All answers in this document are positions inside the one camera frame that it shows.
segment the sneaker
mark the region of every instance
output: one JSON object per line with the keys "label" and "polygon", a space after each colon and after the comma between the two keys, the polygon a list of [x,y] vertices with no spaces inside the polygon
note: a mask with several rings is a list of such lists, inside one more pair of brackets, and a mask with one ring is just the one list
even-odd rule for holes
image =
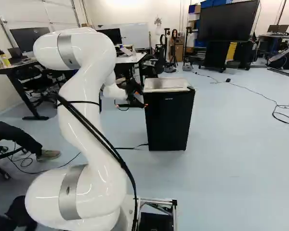
{"label": "sneaker", "polygon": [[61,155],[60,151],[54,151],[54,150],[42,150],[42,155],[37,156],[37,161],[42,162],[46,160],[52,160],[56,159]]}

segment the silver metal band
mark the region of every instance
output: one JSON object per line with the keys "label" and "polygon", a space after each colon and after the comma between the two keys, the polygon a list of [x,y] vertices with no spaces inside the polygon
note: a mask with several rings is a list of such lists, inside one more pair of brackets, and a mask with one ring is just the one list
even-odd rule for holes
{"label": "silver metal band", "polygon": [[58,50],[63,62],[72,70],[80,69],[80,65],[76,60],[76,57],[72,48],[72,35],[58,36]]}
{"label": "silver metal band", "polygon": [[79,177],[87,165],[77,165],[69,169],[59,192],[59,210],[65,220],[81,219],[77,212],[76,189]]}

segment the person's leg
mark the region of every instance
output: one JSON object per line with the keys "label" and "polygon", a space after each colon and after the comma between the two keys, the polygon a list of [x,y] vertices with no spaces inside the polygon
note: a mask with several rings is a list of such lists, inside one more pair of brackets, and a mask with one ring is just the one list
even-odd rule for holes
{"label": "person's leg", "polygon": [[42,145],[20,128],[0,121],[0,139],[14,141],[37,156],[37,160],[54,159],[60,155],[59,151],[42,150]]}

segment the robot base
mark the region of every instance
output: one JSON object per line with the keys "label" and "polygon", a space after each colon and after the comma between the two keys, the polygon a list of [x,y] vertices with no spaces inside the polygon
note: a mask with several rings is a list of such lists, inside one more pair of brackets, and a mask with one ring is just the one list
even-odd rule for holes
{"label": "robot base", "polygon": [[[148,220],[142,220],[142,211],[146,210],[152,215],[160,216],[165,214],[169,216],[171,222],[167,222],[164,226],[169,226],[171,223],[170,231],[177,231],[177,200],[174,199],[145,199],[137,198],[138,200],[138,219],[137,219],[137,231],[142,231],[142,226],[146,222],[145,226],[150,226]],[[134,217],[134,197],[127,195],[124,199],[120,210],[119,219],[115,227],[111,231],[131,231],[132,221]]]}

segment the computer monitor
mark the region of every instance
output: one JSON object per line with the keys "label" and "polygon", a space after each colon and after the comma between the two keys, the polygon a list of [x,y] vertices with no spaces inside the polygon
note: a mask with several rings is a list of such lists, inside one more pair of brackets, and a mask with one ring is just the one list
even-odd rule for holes
{"label": "computer monitor", "polygon": [[107,29],[107,30],[98,30],[98,32],[101,32],[105,35],[107,35],[111,41],[114,43],[114,45],[117,44],[122,44],[122,38],[121,38],[121,33],[120,29]]}
{"label": "computer monitor", "polygon": [[200,41],[248,41],[259,1],[251,0],[201,9],[197,39]]}
{"label": "computer monitor", "polygon": [[11,57],[14,59],[20,59],[23,57],[23,54],[22,54],[21,50],[19,49],[19,47],[8,48],[8,51],[11,54]]}
{"label": "computer monitor", "polygon": [[34,42],[47,33],[50,33],[48,27],[35,27],[35,28],[21,28],[10,30],[18,47],[22,52],[33,51]]}
{"label": "computer monitor", "polygon": [[268,28],[268,32],[277,33],[279,30],[279,25],[270,25]]}
{"label": "computer monitor", "polygon": [[289,25],[280,25],[278,29],[278,33],[286,33],[289,28]]}

